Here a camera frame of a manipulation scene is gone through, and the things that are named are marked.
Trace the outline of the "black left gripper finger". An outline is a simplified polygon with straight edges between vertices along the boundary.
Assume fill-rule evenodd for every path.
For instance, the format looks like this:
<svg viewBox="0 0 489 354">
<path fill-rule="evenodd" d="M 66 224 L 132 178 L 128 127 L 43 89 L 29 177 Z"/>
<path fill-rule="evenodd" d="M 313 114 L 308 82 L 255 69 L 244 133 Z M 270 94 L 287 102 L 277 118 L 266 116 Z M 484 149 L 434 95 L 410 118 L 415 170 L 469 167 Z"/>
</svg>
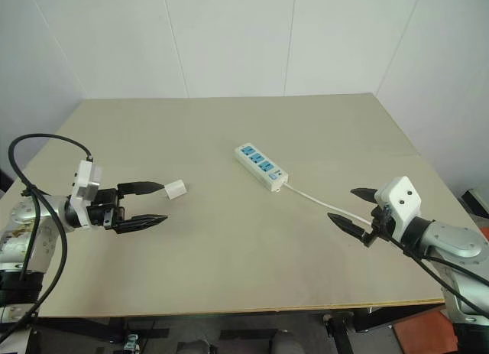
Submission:
<svg viewBox="0 0 489 354">
<path fill-rule="evenodd" d="M 125 195 L 145 195 L 157 192 L 165 188 L 163 184 L 152 181 L 138 181 L 130 183 L 118 183 L 117 190 L 120 196 Z"/>
<path fill-rule="evenodd" d="M 114 231 L 117 234 L 137 232 L 156 226 L 168 219 L 168 216 L 157 214 L 145 214 L 133 216 L 128 220 L 122 220 L 114 224 Z"/>
</svg>

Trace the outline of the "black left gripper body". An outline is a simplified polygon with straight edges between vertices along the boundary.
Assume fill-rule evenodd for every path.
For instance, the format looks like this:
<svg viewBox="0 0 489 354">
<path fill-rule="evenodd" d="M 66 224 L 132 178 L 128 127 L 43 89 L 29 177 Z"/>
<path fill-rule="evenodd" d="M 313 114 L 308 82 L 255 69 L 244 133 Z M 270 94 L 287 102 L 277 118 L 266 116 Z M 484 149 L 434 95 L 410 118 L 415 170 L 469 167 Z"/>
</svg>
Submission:
<svg viewBox="0 0 489 354">
<path fill-rule="evenodd" d="M 120 206 L 120 200 L 123 198 L 124 194 L 119 188 L 99 190 L 95 199 L 87 207 L 91 224 L 102 226 L 107 230 L 123 230 L 125 208 Z"/>
</svg>

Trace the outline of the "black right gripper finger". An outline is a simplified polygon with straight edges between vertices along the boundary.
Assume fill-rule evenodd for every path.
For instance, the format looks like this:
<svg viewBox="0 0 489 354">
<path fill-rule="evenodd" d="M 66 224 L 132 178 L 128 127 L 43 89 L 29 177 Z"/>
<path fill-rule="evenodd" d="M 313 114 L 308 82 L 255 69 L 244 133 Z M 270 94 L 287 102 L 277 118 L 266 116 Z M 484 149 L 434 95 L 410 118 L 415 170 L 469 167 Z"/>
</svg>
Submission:
<svg viewBox="0 0 489 354">
<path fill-rule="evenodd" d="M 358 187 L 350 190 L 350 192 L 366 202 L 377 204 L 377 200 L 375 198 L 377 189 Z"/>
<path fill-rule="evenodd" d="M 353 236 L 356 239 L 368 239 L 371 234 L 366 232 L 360 226 L 356 226 L 350 219 L 335 213 L 327 213 L 331 221 L 343 232 Z"/>
</svg>

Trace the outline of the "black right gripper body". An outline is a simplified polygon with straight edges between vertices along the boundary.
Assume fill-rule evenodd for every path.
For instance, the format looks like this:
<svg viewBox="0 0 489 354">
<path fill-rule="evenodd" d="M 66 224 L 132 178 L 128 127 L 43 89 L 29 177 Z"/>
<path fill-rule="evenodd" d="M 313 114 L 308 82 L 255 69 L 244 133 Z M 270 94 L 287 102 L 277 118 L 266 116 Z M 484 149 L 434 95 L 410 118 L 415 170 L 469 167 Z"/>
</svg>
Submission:
<svg viewBox="0 0 489 354">
<path fill-rule="evenodd" d="M 366 232 L 363 237 L 363 244 L 365 247 L 371 247 L 376 239 L 380 238 L 384 241 L 389 242 L 392 234 L 392 222 L 393 218 L 391 216 L 390 208 L 387 206 L 381 208 L 376 206 L 371 211 L 372 222 L 371 231 Z"/>
</svg>

